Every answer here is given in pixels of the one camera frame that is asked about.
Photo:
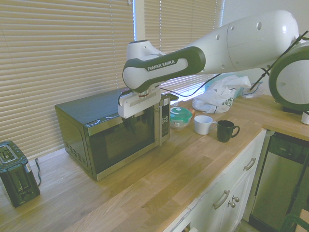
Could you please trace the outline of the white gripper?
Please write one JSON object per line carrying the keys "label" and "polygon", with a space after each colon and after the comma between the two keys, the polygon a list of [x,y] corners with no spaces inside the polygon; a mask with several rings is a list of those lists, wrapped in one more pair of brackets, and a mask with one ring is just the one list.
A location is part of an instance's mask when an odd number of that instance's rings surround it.
{"label": "white gripper", "polygon": [[123,118],[123,124],[128,132],[136,134],[135,114],[143,111],[142,122],[153,125],[153,108],[151,106],[160,102],[161,90],[154,88],[145,97],[141,97],[136,92],[122,95],[118,99],[118,114]]}

